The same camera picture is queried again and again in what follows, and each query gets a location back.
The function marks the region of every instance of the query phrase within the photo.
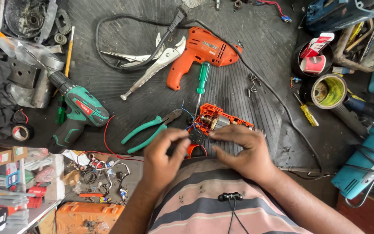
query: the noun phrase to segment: orange electric drill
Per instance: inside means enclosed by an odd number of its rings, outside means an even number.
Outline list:
[[[186,159],[191,158],[191,153],[196,146],[199,146],[209,135],[209,132],[222,128],[226,125],[244,125],[250,130],[254,131],[253,124],[239,119],[233,115],[223,113],[223,109],[218,108],[212,104],[204,104],[200,107],[200,115],[193,123],[194,127],[189,128],[189,138],[191,140],[190,146],[187,148]]]
[[[239,52],[242,48],[234,45]],[[189,29],[189,36],[183,54],[173,62],[167,77],[167,86],[180,89],[180,80],[187,73],[193,61],[210,62],[220,67],[232,64],[239,59],[236,52],[226,43],[213,36],[209,31],[194,26]]]

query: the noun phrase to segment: yellow screwdriver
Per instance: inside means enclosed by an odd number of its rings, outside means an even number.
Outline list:
[[[311,126],[317,127],[319,124],[318,124],[317,120],[314,118],[314,116],[311,114],[311,112],[308,110],[307,105],[305,105],[304,103],[301,102],[301,100],[298,98],[298,95],[296,93],[294,93],[294,96],[297,98],[298,102],[300,103],[301,110],[303,110],[305,116],[307,117],[307,119],[311,123]]]

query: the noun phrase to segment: earphones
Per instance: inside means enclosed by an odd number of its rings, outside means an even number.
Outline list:
[[[249,234],[249,232],[246,230],[245,226],[243,226],[242,222],[239,220],[238,216],[236,215],[235,213],[235,209],[236,209],[236,202],[237,201],[241,201],[243,200],[243,196],[242,194],[238,193],[238,192],[234,192],[234,193],[222,193],[220,194],[217,199],[221,202],[224,202],[224,201],[227,201],[229,203],[229,206],[230,208],[232,209],[232,217],[230,218],[230,225],[229,225],[229,230],[227,231],[227,234],[230,234],[230,228],[232,226],[232,221],[233,221],[233,215],[236,216],[236,219],[239,221],[240,225],[243,227],[243,229],[245,230],[245,232],[247,234]],[[230,204],[230,200],[234,200],[235,201],[235,204],[234,206],[232,207],[232,205]]]
[[[241,201],[243,200],[243,196],[242,194],[238,193],[238,192],[234,192],[234,193],[223,193],[223,194],[220,194],[217,199],[221,202],[224,202],[224,201],[230,201],[230,200],[237,200],[237,201]]]

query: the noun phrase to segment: hand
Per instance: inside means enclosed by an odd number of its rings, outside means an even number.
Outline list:
[[[171,143],[180,139],[173,155],[166,155]],[[160,132],[144,150],[144,171],[140,182],[144,189],[158,195],[175,178],[189,145],[185,130],[169,128]]]
[[[209,133],[214,140],[233,141],[243,147],[236,156],[213,146],[219,160],[258,184],[269,183],[278,169],[272,163],[264,136],[242,125],[228,125]]]

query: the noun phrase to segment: turbo logo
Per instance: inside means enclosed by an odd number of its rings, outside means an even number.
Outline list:
[[[76,103],[80,107],[80,109],[82,109],[86,114],[88,114],[88,115],[92,114],[93,110],[91,110],[89,107],[85,106],[79,100],[76,100]]]

